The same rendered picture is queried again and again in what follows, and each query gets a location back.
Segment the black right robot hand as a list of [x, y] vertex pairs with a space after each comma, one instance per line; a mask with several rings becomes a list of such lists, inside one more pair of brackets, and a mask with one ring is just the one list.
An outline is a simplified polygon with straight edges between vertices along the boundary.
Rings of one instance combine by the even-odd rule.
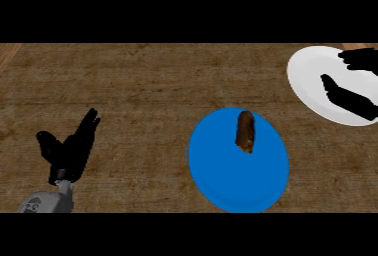
[[[338, 54], [349, 71], [369, 71], [378, 76], [378, 50], [361, 48], [345, 50]], [[327, 74], [320, 75], [329, 102], [363, 119], [372, 121], [378, 117], [378, 105], [370, 99], [342, 88]]]

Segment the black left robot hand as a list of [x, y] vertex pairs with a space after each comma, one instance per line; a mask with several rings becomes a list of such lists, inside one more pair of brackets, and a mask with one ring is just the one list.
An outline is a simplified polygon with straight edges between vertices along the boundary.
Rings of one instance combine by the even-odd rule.
[[81, 178], [98, 123], [97, 111], [90, 109], [75, 133], [66, 137], [63, 142], [57, 140], [48, 131], [39, 131], [35, 134], [41, 157], [50, 163], [50, 185], [56, 186], [62, 180], [73, 183]]

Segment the white plate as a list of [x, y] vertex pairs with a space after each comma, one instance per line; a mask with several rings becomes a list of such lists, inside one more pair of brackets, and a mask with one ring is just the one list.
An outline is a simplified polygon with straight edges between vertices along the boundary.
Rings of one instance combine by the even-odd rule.
[[342, 125], [367, 126], [378, 123], [378, 117], [367, 120], [336, 106], [326, 96], [320, 79], [323, 74], [342, 89], [366, 97], [378, 106], [378, 76], [364, 70], [348, 70], [338, 57], [341, 52], [341, 49], [327, 46], [299, 49], [287, 61], [286, 77], [301, 102], [323, 118]]

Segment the brown sweet potato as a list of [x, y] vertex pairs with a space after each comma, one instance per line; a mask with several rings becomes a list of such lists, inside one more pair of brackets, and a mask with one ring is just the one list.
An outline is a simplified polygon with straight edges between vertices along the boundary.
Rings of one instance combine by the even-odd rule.
[[246, 153], [253, 148], [253, 116], [249, 111], [242, 111], [237, 116], [234, 144]]

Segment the blue plate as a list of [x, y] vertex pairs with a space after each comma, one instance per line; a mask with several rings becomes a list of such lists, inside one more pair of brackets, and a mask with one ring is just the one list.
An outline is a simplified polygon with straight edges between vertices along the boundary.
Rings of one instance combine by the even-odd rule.
[[187, 146], [187, 163], [206, 200], [231, 213], [258, 213], [279, 200], [289, 177], [289, 158], [280, 135], [253, 113], [252, 153], [234, 144], [242, 108], [221, 108], [197, 122]]

